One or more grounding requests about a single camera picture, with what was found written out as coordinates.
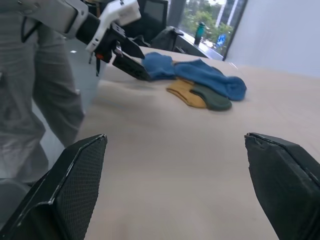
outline person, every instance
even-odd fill
[[[40,145],[45,128],[32,99],[65,147],[74,142],[84,112],[64,38],[41,25],[23,43],[23,19],[0,13],[0,179],[32,183],[48,171]],[[35,24],[28,19],[25,31]]]

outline beige table surface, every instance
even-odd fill
[[[241,77],[245,100],[226,112],[195,109],[166,92],[170,81],[105,68],[78,136],[108,138],[87,240],[278,239],[255,196],[244,135],[281,137],[319,160],[320,79],[205,62]]]

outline dark green sock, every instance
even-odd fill
[[[232,106],[232,103],[228,98],[221,96],[204,85],[195,83],[190,92],[200,96],[205,102],[207,109],[223,111],[228,110]]]

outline foliage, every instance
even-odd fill
[[[184,8],[182,22],[180,28],[192,36],[195,35],[199,22],[203,22],[206,26],[203,35],[204,41],[210,41],[215,45],[218,37],[221,34],[226,34],[225,44],[230,39],[233,28],[222,22],[216,27],[216,20],[220,11],[221,5],[209,4],[208,0],[189,0]]]

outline green water bottle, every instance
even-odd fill
[[[203,22],[199,22],[198,28],[195,32],[194,45],[199,45],[201,38],[205,33],[205,26],[206,25]]]

